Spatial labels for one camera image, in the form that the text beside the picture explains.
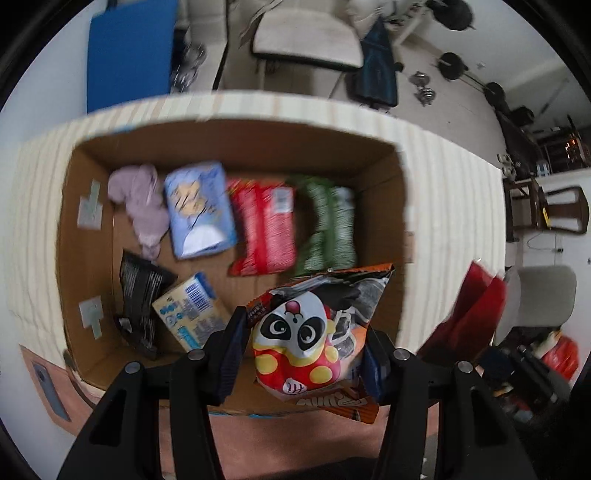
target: barcode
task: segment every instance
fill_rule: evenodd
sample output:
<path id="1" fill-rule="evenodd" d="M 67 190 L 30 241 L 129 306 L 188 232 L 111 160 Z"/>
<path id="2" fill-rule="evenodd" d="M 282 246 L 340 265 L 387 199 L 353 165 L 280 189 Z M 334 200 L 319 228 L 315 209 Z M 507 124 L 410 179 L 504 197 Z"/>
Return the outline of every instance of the barcode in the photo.
<path id="1" fill-rule="evenodd" d="M 191 300 L 193 306 L 199 311 L 204 312 L 207 309 L 211 308 L 211 304 L 209 302 L 209 297 L 203 291 L 203 288 L 198 283 L 191 283 L 187 288 L 185 288 L 185 292 Z"/>
<path id="2" fill-rule="evenodd" d="M 275 213 L 290 213 L 293 211 L 290 188 L 277 187 L 273 190 L 273 210 Z"/>

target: cardboard box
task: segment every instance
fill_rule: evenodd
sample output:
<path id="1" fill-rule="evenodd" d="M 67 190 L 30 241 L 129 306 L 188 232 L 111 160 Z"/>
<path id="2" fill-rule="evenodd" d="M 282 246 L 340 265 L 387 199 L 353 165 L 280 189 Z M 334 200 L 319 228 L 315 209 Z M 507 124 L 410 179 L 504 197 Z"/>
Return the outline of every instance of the cardboard box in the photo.
<path id="1" fill-rule="evenodd" d="M 122 310 L 119 266 L 124 248 L 141 249 L 123 207 L 106 197 L 112 171 L 151 163 L 162 174 L 206 160 L 219 160 L 229 177 L 280 178 L 311 174 L 331 178 L 355 191 L 355 247 L 359 265 L 393 262 L 395 276 L 372 319 L 392 340 L 398 332 L 404 285 L 404 178 L 393 145 L 372 138 L 303 124 L 254 120 L 183 121 L 148 125 L 93 138 L 72 152 L 63 186 L 57 271 L 68 347 L 80 377 L 103 390 L 126 363 L 145 366 L 173 362 L 183 354 L 163 323 L 157 342 L 163 352 L 155 362 L 141 358 L 121 338 L 112 318 Z M 100 229 L 78 225 L 80 203 L 96 194 L 102 205 Z M 203 271 L 229 312 L 282 283 L 285 275 L 229 277 L 234 249 L 210 257 L 176 260 L 167 234 L 158 263 L 179 281 Z M 83 324 L 79 303 L 100 297 L 100 336 Z M 308 410 L 277 400 L 254 384 L 254 362 L 247 352 L 232 395 L 219 409 L 235 414 L 280 414 Z"/>

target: blue snack package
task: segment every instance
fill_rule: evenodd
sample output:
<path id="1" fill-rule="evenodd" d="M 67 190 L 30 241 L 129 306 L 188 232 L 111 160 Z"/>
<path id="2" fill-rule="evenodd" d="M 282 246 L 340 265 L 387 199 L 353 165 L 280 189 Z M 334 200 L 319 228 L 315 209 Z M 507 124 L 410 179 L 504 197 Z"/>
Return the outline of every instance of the blue snack package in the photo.
<path id="1" fill-rule="evenodd" d="M 164 180 L 174 256 L 210 255 L 236 245 L 226 175 L 219 162 L 180 168 Z"/>

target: pink cloth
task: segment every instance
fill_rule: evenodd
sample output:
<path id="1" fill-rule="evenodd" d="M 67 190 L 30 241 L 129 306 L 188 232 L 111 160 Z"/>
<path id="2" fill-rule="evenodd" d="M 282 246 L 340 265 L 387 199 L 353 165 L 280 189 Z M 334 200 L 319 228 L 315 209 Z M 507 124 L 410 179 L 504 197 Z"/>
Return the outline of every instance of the pink cloth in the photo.
<path id="1" fill-rule="evenodd" d="M 143 256 L 148 260 L 158 258 L 169 218 L 156 168 L 142 165 L 114 171 L 109 177 L 108 196 L 115 203 L 125 203 Z"/>

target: snack bag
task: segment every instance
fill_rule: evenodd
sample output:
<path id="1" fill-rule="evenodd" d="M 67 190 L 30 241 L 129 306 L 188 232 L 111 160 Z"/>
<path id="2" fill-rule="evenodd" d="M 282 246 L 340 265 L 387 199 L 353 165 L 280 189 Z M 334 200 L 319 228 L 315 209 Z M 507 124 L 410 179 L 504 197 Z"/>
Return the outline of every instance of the snack bag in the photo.
<path id="1" fill-rule="evenodd" d="M 202 162 L 167 175 L 164 190 L 174 256 L 182 260 L 236 245 L 226 174 L 220 162 Z"/>
<path id="2" fill-rule="evenodd" d="M 258 383 L 280 400 L 373 423 L 359 377 L 369 321 L 392 265 L 315 275 L 248 304 Z"/>
<path id="3" fill-rule="evenodd" d="M 353 191 L 318 177 L 296 177 L 293 182 L 298 193 L 311 200 L 316 214 L 314 232 L 298 252 L 295 274 L 352 268 L 357 260 Z"/>
<path id="4" fill-rule="evenodd" d="M 293 189 L 282 183 L 230 180 L 228 192 L 244 245 L 230 275 L 265 275 L 291 268 L 296 263 Z"/>

